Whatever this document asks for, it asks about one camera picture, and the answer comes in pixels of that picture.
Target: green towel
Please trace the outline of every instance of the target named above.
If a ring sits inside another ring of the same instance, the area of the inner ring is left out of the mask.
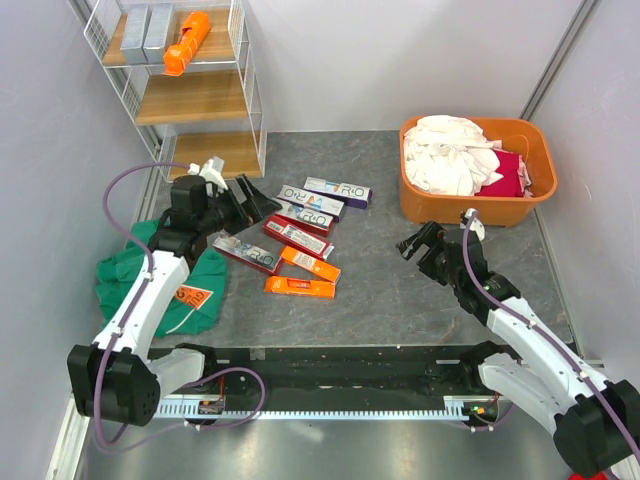
[[[136,223],[131,233],[145,244],[158,228],[158,220]],[[103,327],[113,318],[138,277],[144,252],[133,242],[125,249],[109,257],[96,266],[98,286],[96,293],[100,300],[100,310],[104,315]],[[218,315],[224,287],[227,281],[227,264],[221,254],[208,248],[198,259],[185,286],[212,292],[198,309],[174,298],[162,317],[156,330],[156,337],[169,333],[200,333],[211,328]]]

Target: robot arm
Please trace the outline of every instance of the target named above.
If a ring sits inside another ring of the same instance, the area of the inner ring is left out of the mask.
[[[470,217],[470,212],[463,216],[463,226]],[[588,377],[602,393],[636,443],[640,395],[626,380],[614,384],[583,362],[544,325],[511,282],[489,271],[479,238],[484,228],[475,222],[467,245],[471,269],[482,288],[504,308],[489,301],[473,283],[464,263],[463,229],[447,231],[429,222],[397,245],[406,260],[422,245],[427,246],[418,260],[420,271],[443,286],[453,287],[460,306],[513,347],[527,368],[501,353],[492,342],[474,347],[461,361],[471,366],[478,382],[511,399],[540,423],[575,472],[591,477],[625,459],[630,447],[585,380]],[[571,363],[580,366],[579,373]]]
[[[102,383],[100,414],[104,419],[146,425],[162,397],[202,378],[207,358],[198,347],[179,346],[151,361],[149,348],[155,331],[176,290],[206,249],[207,236],[220,230],[234,235],[281,208],[244,175],[237,178],[246,196],[240,203],[211,161],[190,173],[174,181],[171,207],[163,213],[149,242],[153,271],[149,272],[145,258],[113,319],[91,345],[76,345],[67,358],[73,395],[82,415],[93,416],[99,364],[114,338]],[[146,287],[140,294],[144,282]],[[127,314],[128,320],[120,328]]]

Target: orange plastic tub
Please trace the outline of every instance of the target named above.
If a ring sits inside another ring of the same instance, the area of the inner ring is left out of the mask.
[[[533,124],[514,118],[467,117],[484,130],[489,140],[502,140],[502,148],[522,155],[531,178],[533,198],[432,195],[411,185],[404,168],[404,134],[422,117],[409,119],[400,129],[400,207],[409,221],[459,223],[461,212],[475,208],[485,225],[510,227],[524,220],[536,205],[555,192],[558,181],[544,135]]]

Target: orange label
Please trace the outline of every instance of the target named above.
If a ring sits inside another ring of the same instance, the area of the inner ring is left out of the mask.
[[[210,290],[203,290],[201,288],[188,287],[182,285],[177,291],[175,297],[185,305],[191,308],[199,309],[204,302],[209,300],[209,297],[213,294]]]
[[[293,288],[309,288],[311,282],[308,280],[298,280],[296,278],[287,278],[287,285]]]

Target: toothpaste box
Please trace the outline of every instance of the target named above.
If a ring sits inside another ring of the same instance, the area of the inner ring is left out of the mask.
[[[305,297],[334,298],[336,286],[321,280],[301,280],[289,277],[269,277],[264,291],[284,295],[302,295]]]
[[[264,233],[319,260],[326,260],[333,245],[324,238],[305,232],[282,217],[272,215],[264,224]]]
[[[277,211],[276,215],[286,218],[288,222],[308,232],[315,233],[321,237],[329,236],[333,228],[333,217],[331,215],[294,205],[286,200],[277,199],[276,202],[282,205],[282,210]]]
[[[289,246],[284,247],[284,250],[280,252],[280,256],[288,264],[304,268],[306,271],[311,272],[323,280],[327,280],[333,284],[336,284],[338,282],[338,278],[340,278],[339,268],[329,265],[317,258],[313,258],[311,255],[299,252],[295,248]]]
[[[278,198],[293,203],[294,205],[331,215],[336,222],[340,221],[340,215],[344,210],[344,203],[340,200],[325,197],[318,193],[307,192],[301,188],[290,187],[289,185],[282,186]]]
[[[283,261],[280,255],[274,255],[236,237],[218,237],[213,242],[213,248],[267,275],[278,273]]]
[[[369,206],[373,196],[373,191],[369,187],[360,187],[350,183],[333,183],[314,177],[307,177],[303,188],[340,200],[349,207],[362,209]]]

